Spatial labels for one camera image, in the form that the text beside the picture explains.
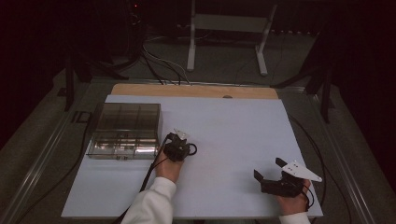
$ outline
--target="wooden edge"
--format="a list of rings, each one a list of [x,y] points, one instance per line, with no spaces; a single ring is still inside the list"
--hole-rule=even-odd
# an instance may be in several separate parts
[[[276,90],[259,87],[175,86],[119,83],[112,95],[185,96],[212,98],[278,99]]]

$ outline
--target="person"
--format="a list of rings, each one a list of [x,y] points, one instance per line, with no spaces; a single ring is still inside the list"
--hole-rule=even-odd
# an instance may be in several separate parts
[[[176,182],[184,161],[167,160],[163,152],[158,161],[161,163],[155,167],[156,177],[153,184],[136,195],[121,224],[172,223],[172,198],[177,190]],[[304,184],[309,188],[309,180],[305,180]],[[276,196],[276,200],[282,210],[282,216],[279,217],[282,224],[310,223],[305,212],[306,198],[303,194],[295,198]]]

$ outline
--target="white sleeve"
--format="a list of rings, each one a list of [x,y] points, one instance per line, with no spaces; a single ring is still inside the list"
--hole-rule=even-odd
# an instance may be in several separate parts
[[[137,194],[121,224],[171,224],[173,220],[172,197],[176,185],[164,177],[156,177],[149,189]]]
[[[306,213],[297,213],[293,215],[279,217],[282,224],[310,224]]]

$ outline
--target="white board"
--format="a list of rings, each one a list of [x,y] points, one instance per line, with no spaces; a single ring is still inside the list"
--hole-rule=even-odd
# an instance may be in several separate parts
[[[280,100],[108,95],[106,102],[161,104],[163,138],[177,128],[198,147],[186,158],[177,181],[175,218],[277,217],[275,197],[261,193],[253,170],[278,180],[276,157],[304,164]],[[62,217],[118,217],[133,202],[150,163],[85,156]],[[311,190],[315,203],[308,215],[320,217]]]

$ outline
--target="transparent container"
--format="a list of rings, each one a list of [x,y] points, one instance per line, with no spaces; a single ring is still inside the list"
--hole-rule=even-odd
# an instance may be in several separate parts
[[[162,130],[159,104],[99,104],[87,134],[88,156],[105,160],[154,159]]]

